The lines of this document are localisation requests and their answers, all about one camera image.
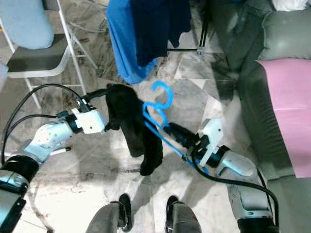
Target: black cloth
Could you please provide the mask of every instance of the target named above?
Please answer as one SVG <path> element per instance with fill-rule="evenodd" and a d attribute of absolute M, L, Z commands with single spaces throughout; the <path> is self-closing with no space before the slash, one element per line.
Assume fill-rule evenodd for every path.
<path fill-rule="evenodd" d="M 168 40 L 176 48 L 183 32 L 191 30 L 189 0 L 130 0 L 137 59 L 140 66 L 167 56 Z"/>
<path fill-rule="evenodd" d="M 140 174 L 152 174 L 162 163 L 163 147 L 162 141 L 144 124 L 143 102 L 130 87 L 108 84 L 107 90 L 109 122 L 105 129 L 118 130 L 121 127 L 131 156 L 138 157 L 144 154 Z"/>

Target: folding chair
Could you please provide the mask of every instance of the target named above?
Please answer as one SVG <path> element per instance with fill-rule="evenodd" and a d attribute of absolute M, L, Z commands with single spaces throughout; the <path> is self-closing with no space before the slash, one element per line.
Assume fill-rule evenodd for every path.
<path fill-rule="evenodd" d="M 45 10 L 57 11 L 59 13 L 64 33 L 55 34 L 52 45 L 46 49 L 29 50 L 23 47 L 18 47 L 16 50 L 14 50 L 14 47 L 10 46 L 10 48 L 13 51 L 13 56 L 10 58 L 7 64 L 7 66 L 9 67 L 8 76 L 10 78 L 24 78 L 29 90 L 32 91 L 32 89 L 37 86 L 31 85 L 28 78 L 50 77 L 60 74 L 61 72 L 64 71 L 67 62 L 69 60 L 69 57 L 71 56 L 80 84 L 70 84 L 65 86 L 68 87 L 79 86 L 82 88 L 83 94 L 85 95 L 86 88 L 83 82 L 82 74 L 76 57 L 87 57 L 95 69 L 97 69 L 97 66 L 90 57 L 90 55 L 88 54 L 88 52 L 82 46 L 80 41 L 67 27 L 60 1 L 43 0 L 43 5 Z M 5 28 L 2 25 L 2 23 L 1 26 L 4 31 L 4 35 L 6 35 L 6 39 L 9 45 L 11 45 L 12 42 L 8 37 L 8 35 L 5 33 Z M 77 56 L 75 55 L 73 49 L 75 43 L 78 44 L 78 46 L 83 51 L 84 55 L 77 55 Z M 36 94 L 33 94 L 33 98 L 38 109 L 41 109 L 41 105 L 39 103 Z"/>

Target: navy garment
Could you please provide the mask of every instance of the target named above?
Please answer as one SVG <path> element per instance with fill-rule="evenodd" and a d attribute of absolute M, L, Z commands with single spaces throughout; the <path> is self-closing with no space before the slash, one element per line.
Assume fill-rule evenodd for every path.
<path fill-rule="evenodd" d="M 138 65 L 130 0 L 111 0 L 106 14 L 118 74 L 129 84 L 139 83 L 156 62 L 150 60 L 144 67 Z"/>
<path fill-rule="evenodd" d="M 191 30 L 189 0 L 130 1 L 140 66 L 167 56 L 168 41 L 176 48 L 181 33 Z"/>

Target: pink towel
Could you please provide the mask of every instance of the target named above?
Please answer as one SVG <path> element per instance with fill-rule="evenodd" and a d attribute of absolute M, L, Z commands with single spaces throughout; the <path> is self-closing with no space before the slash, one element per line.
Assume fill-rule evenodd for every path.
<path fill-rule="evenodd" d="M 311 177 L 311 60 L 258 62 L 296 177 Z"/>

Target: pant leg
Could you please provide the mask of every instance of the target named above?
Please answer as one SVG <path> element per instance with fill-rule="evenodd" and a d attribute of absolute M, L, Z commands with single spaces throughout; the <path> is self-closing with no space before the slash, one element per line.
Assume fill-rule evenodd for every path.
<path fill-rule="evenodd" d="M 117 233 L 120 204 L 110 203 L 93 217 L 86 233 Z"/>
<path fill-rule="evenodd" d="M 194 212 L 182 202 L 173 207 L 173 233 L 202 233 Z"/>

